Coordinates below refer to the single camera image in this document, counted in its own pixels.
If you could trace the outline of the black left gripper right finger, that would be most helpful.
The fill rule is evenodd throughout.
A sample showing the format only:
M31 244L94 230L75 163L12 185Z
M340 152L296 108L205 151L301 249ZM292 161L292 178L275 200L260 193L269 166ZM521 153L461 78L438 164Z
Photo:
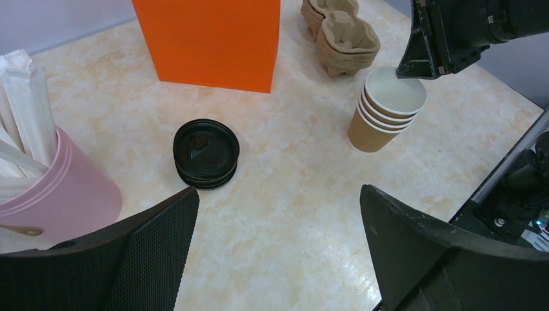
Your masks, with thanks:
M547 310L548 254L480 236L363 185L384 310Z

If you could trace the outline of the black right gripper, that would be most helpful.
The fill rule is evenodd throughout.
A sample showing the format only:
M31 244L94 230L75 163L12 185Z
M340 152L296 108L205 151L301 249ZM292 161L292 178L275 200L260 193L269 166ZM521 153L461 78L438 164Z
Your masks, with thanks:
M477 62L491 45L548 32L547 0L412 1L411 9L398 78L436 80Z

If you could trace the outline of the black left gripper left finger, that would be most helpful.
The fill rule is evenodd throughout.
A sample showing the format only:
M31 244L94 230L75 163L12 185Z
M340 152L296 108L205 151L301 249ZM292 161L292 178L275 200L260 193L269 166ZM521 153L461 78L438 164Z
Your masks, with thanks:
M1 255L2 310L173 310L199 210L188 187L50 249Z

